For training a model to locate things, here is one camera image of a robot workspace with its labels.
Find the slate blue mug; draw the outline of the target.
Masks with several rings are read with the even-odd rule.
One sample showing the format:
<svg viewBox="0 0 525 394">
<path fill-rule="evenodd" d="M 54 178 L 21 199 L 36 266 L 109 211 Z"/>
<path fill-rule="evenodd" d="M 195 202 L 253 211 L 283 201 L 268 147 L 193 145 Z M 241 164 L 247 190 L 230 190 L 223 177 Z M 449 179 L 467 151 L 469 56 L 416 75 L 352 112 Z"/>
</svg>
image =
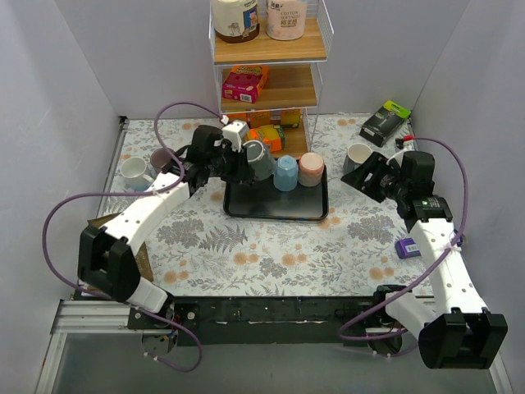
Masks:
<svg viewBox="0 0 525 394">
<path fill-rule="evenodd" d="M 347 148 L 343 173 L 347 174 L 361 166 L 372 154 L 372 149 L 362 143 L 355 143 Z"/>
</svg>

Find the dark grey mug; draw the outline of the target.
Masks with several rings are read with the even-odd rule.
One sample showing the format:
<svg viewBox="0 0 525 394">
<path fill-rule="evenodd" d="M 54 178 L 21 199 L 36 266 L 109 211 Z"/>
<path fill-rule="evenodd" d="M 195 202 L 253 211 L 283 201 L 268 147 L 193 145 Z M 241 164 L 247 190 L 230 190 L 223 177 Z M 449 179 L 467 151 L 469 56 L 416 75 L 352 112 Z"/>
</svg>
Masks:
<svg viewBox="0 0 525 394">
<path fill-rule="evenodd" d="M 266 144 L 260 140 L 249 140 L 243 144 L 247 162 L 254 172 L 255 181 L 263 181 L 272 176 L 276 169 L 276 160 Z"/>
</svg>

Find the lavender purple mug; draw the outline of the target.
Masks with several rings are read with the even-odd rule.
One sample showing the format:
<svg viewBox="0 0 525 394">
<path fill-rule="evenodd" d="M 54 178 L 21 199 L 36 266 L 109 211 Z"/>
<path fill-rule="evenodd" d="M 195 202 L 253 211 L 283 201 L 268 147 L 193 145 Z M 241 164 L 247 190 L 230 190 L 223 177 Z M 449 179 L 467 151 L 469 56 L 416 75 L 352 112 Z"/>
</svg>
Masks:
<svg viewBox="0 0 525 394">
<path fill-rule="evenodd" d="M 162 168 L 171 161 L 171 155 L 174 153 L 173 149 L 160 148 L 151 154 L 150 165 L 156 174 L 159 174 Z"/>
</svg>

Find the white and blue mug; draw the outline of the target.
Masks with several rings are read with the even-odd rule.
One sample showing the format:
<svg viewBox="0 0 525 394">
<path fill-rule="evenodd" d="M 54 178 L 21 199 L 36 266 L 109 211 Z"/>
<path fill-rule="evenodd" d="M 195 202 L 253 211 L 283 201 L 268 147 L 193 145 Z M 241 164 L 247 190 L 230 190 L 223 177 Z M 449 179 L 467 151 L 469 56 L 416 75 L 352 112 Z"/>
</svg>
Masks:
<svg viewBox="0 0 525 394">
<path fill-rule="evenodd" d="M 133 191 L 146 191 L 154 182 L 147 163 L 139 157 L 126 159 L 121 165 L 121 175 Z"/>
</svg>

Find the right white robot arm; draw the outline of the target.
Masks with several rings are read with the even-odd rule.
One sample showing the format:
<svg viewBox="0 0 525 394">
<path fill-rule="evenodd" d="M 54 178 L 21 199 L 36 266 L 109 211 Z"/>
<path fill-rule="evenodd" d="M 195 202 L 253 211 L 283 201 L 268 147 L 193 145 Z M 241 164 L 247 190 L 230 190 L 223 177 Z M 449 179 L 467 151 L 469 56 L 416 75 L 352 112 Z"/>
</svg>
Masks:
<svg viewBox="0 0 525 394">
<path fill-rule="evenodd" d="M 453 224 L 446 200 L 434 195 L 435 159 L 408 151 L 396 164 L 374 152 L 341 180 L 367 197 L 392 199 L 427 268 L 419 278 L 430 280 L 434 307 L 420 303 L 414 284 L 397 288 L 371 308 L 345 323 L 338 334 L 348 341 L 348 328 L 372 316 L 381 326 L 395 321 L 418 340 L 429 369 L 489 369 L 508 332 L 503 314 L 493 314 L 477 293 L 458 247 L 461 231 Z"/>
</svg>

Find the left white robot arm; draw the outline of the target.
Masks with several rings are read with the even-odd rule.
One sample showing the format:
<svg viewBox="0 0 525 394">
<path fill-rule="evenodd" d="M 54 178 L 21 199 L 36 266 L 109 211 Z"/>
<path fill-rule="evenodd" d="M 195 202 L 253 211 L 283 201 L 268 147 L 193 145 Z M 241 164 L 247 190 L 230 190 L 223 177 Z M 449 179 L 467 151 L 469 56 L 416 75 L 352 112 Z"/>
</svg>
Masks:
<svg viewBox="0 0 525 394">
<path fill-rule="evenodd" d="M 254 170 L 242 141 L 248 130 L 243 121 L 222 128 L 199 126 L 191 143 L 171 155 L 145 196 L 100 228 L 89 225 L 82 231 L 80 280 L 116 301 L 146 309 L 154 327 L 168 327 L 175 317 L 168 294 L 141 276 L 135 257 L 149 234 L 209 178 L 253 182 Z"/>
</svg>

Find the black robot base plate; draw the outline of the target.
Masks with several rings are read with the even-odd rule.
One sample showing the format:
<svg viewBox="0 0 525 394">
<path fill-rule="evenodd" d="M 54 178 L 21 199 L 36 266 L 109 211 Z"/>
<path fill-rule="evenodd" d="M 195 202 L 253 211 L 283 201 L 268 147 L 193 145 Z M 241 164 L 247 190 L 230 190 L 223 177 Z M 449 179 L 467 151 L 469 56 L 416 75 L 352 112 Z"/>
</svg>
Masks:
<svg viewBox="0 0 525 394">
<path fill-rule="evenodd" d="M 179 296 L 165 318 L 204 345 L 339 343 L 337 331 L 374 306 L 372 296 Z"/>
</svg>

